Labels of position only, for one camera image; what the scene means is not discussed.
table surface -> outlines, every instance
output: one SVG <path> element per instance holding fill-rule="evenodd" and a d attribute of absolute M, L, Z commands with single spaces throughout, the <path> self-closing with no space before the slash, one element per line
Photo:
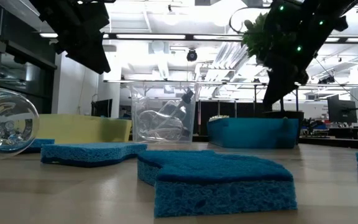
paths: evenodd
<path fill-rule="evenodd" d="M 39 154 L 0 161 L 0 224 L 333 223 L 358 224 L 355 149 L 223 149 L 207 143 L 149 149 L 213 149 L 283 164 L 295 178 L 297 211 L 154 219 L 154 188 L 137 179 L 137 160 L 78 168 L 41 164 Z"/>

